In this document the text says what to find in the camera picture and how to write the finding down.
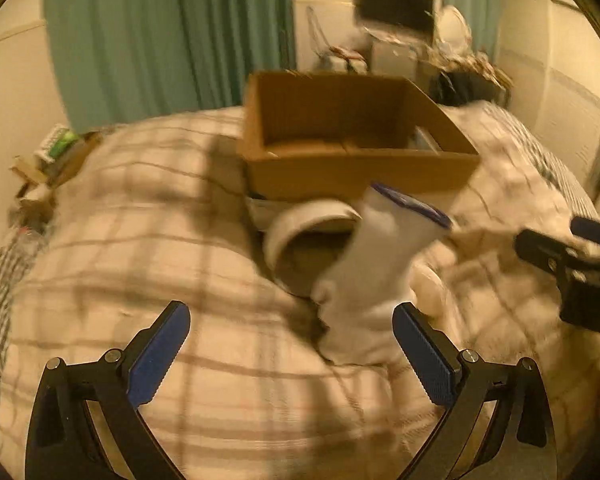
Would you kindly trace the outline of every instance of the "white sock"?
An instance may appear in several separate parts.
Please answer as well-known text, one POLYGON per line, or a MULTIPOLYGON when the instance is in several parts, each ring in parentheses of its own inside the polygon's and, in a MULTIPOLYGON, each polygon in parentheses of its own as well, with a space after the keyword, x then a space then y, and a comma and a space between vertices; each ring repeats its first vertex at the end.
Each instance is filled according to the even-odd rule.
POLYGON ((401 354, 392 315, 415 300, 411 259, 451 226, 444 213, 381 184, 366 190, 361 216, 342 257, 312 290, 328 327, 318 348, 337 365, 386 364, 401 354))

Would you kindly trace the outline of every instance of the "brown cardboard box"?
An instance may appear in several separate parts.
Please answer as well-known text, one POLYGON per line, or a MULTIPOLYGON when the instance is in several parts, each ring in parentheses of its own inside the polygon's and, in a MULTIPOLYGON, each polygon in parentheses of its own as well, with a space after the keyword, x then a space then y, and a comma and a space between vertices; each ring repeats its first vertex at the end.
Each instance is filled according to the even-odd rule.
POLYGON ((480 162, 407 79, 341 73, 251 75, 239 151, 251 196, 285 202, 353 203, 379 181, 446 208, 480 162), (441 151, 406 148, 417 126, 441 151))

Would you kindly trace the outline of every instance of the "plaid blanket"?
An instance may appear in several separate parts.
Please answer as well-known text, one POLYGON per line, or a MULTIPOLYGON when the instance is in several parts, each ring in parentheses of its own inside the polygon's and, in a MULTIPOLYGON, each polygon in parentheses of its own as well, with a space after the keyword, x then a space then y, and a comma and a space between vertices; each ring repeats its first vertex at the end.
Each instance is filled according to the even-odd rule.
MULTIPOLYGON (((453 234, 421 255, 444 283, 444 308, 428 314, 485 360, 538 362, 562 460, 594 420, 600 336, 559 320, 555 284, 512 237, 530 226, 568 238, 570 210, 482 105, 446 112, 484 162, 453 234)), ((192 327, 141 412, 187 478, 392 479, 434 427, 440 410, 406 359, 328 364, 314 307, 267 279, 235 155, 241 120, 228 108, 123 127, 63 187, 56 234, 13 305, 0 460, 14 478, 45 362, 123 348, 172 299, 192 327)))

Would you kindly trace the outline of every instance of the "bed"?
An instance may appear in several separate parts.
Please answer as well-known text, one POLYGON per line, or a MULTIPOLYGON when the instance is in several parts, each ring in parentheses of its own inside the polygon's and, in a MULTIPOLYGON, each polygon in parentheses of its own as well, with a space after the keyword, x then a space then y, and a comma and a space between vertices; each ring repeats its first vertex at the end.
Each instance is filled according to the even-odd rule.
MULTIPOLYGON (((559 320, 554 283, 516 258, 512 237, 527 226, 571 239, 573 212, 595 209, 500 108, 445 112, 483 162, 451 212, 453 234, 419 257, 444 284, 426 314, 485 360, 538 362, 565 471, 595 420, 600 336, 559 320)), ((393 479, 439 419, 406 359, 335 367, 317 354, 315 309, 262 270, 241 123, 242 109, 226 108, 116 128, 61 189, 48 243, 17 258, 26 277, 15 286, 2 274, 0 461, 15 479, 45 362, 124 348, 173 299, 192 327, 141 412, 187 478, 393 479)))

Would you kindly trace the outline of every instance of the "small cardboard box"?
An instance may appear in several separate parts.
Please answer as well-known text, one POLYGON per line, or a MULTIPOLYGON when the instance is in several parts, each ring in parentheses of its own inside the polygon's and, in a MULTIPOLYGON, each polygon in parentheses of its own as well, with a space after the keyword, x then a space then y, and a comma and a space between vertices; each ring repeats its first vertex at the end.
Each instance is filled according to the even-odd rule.
POLYGON ((239 152, 250 195, 355 203, 372 181, 440 208, 478 166, 475 148, 404 78, 342 73, 250 76, 239 152), (423 130, 437 146, 414 150, 423 130))

